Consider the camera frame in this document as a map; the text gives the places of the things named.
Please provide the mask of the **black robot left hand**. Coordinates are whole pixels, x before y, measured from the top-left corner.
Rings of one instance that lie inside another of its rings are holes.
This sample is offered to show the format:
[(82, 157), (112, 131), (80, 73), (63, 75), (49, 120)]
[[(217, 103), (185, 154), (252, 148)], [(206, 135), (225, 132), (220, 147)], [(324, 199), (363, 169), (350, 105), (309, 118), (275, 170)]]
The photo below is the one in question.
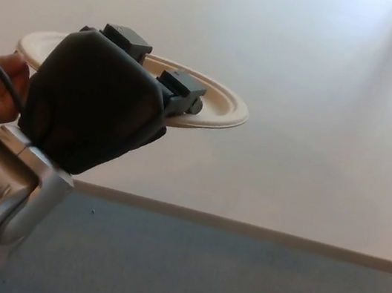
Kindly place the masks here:
[(201, 111), (206, 89), (180, 69), (152, 76), (151, 51), (116, 24), (70, 33), (31, 78), (22, 132), (72, 175), (158, 140), (168, 118)]

